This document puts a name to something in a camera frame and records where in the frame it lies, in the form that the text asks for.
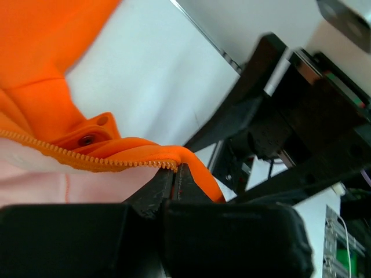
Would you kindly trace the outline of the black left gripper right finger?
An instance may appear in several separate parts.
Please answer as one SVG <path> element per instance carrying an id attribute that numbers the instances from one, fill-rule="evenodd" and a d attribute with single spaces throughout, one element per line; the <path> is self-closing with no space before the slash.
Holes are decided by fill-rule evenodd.
<path id="1" fill-rule="evenodd" d="M 187 165 L 162 206 L 162 259 L 170 277 L 311 277 L 312 248 L 284 204 L 217 204 Z"/>

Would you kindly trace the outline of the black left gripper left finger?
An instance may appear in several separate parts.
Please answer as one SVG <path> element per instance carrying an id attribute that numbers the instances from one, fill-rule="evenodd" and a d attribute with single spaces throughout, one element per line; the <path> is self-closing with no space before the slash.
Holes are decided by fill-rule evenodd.
<path id="1" fill-rule="evenodd" d="M 159 211 L 174 175 L 160 170 L 125 202 L 1 209 L 2 277 L 165 277 Z"/>

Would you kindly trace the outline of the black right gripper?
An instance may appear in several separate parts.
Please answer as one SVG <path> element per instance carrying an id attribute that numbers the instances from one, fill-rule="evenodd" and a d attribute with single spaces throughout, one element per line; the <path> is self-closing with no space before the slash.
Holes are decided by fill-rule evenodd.
<path id="1" fill-rule="evenodd" d="M 197 152 L 246 129 L 244 156 L 299 165 L 229 204 L 303 200 L 370 168 L 370 97 L 322 53 L 290 54 L 274 81 L 286 49 L 275 34 L 263 34 L 234 87 L 184 145 Z"/>

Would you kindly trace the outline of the orange zip-up jacket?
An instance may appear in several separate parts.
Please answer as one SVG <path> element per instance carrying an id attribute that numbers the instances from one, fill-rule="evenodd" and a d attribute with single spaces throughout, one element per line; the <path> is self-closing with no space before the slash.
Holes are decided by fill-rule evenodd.
<path id="1" fill-rule="evenodd" d="M 86 118 L 66 71 L 118 1 L 1 2 L 1 206 L 119 203 L 164 169 L 188 166 L 211 201 L 225 201 L 188 149 L 122 138 L 113 114 Z"/>

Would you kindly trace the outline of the aluminium frame rail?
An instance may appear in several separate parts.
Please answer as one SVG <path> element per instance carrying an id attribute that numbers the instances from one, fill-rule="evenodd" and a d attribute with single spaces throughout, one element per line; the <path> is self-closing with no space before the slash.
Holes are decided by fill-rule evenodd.
<path id="1" fill-rule="evenodd" d="M 242 73 L 242 67 L 234 61 L 230 55 L 227 54 L 225 50 L 220 48 L 212 37 L 186 12 L 186 10 L 179 4 L 176 0 L 170 0 L 170 2 L 175 6 L 186 18 L 187 20 L 198 30 L 198 32 L 213 46 L 213 48 L 221 55 L 221 57 L 229 64 L 229 66 L 238 74 Z"/>

